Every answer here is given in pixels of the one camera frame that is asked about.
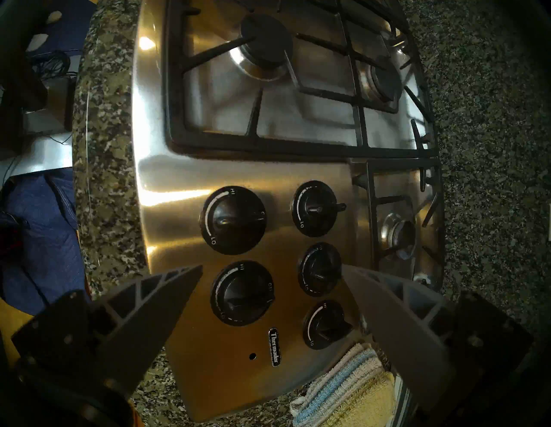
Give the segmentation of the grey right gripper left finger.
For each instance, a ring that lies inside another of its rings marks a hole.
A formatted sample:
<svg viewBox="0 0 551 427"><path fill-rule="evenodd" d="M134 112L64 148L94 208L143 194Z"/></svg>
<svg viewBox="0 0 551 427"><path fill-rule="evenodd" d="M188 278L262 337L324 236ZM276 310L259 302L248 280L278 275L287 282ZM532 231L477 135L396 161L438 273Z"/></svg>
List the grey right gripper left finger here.
<svg viewBox="0 0 551 427"><path fill-rule="evenodd" d="M32 382L68 393L130 396L172 334L203 275L188 266L119 285L95 301L63 294L11 340Z"/></svg>

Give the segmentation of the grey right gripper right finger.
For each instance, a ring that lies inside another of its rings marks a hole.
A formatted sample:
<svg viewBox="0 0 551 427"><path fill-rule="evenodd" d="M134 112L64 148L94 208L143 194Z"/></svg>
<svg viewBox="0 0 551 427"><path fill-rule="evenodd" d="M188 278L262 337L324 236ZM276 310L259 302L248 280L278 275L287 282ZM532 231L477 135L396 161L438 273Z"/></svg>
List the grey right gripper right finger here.
<svg viewBox="0 0 551 427"><path fill-rule="evenodd" d="M369 330L424 413L457 413L506 378L532 335L478 293L456 302L420 282L343 265Z"/></svg>

